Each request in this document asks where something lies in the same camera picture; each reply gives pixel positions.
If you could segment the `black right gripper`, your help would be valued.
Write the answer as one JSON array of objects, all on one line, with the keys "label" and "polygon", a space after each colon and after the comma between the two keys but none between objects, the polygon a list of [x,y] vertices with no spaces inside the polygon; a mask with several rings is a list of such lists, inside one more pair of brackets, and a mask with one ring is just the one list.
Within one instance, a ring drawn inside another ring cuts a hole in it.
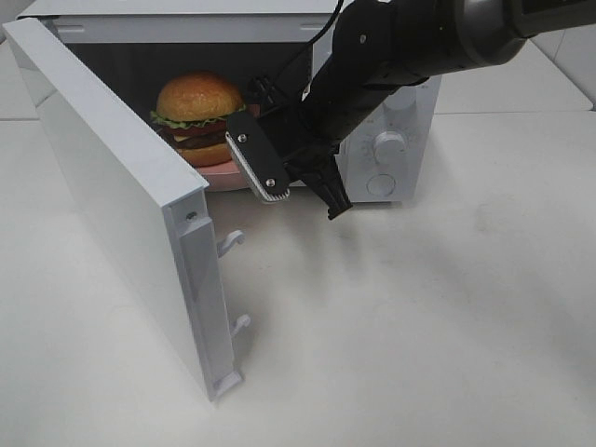
[{"label": "black right gripper", "polygon": [[329,220],[350,209],[333,153],[401,88],[390,77],[383,78],[382,70],[364,61],[343,61],[332,55],[312,79],[305,99],[279,107],[258,122],[251,114],[227,117],[225,138],[232,158],[263,203],[289,198],[290,175],[327,205]]}]

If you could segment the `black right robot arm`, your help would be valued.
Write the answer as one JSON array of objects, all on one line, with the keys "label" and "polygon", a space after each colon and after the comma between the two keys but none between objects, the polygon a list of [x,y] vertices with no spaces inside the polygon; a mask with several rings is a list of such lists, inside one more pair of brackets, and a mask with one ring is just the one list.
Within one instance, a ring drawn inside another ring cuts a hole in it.
[{"label": "black right robot arm", "polygon": [[400,88],[510,61],[537,34],[591,25],[591,1],[354,1],[335,13],[332,52],[307,88],[254,117],[231,114],[226,140],[265,203],[300,181],[328,208],[347,211],[335,153]]}]

